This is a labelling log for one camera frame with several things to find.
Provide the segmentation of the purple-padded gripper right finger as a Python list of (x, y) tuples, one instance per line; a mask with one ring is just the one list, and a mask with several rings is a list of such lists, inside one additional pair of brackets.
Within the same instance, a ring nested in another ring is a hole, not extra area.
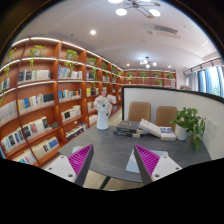
[(134, 156), (144, 185), (181, 170), (181, 167), (164, 151), (154, 153), (135, 145)]

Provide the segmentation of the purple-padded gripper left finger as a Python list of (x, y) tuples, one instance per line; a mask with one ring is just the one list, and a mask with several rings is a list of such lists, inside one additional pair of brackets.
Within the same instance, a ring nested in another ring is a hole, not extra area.
[(74, 154), (66, 155), (61, 153), (45, 168), (45, 171), (82, 186), (94, 155), (92, 144), (83, 147)]

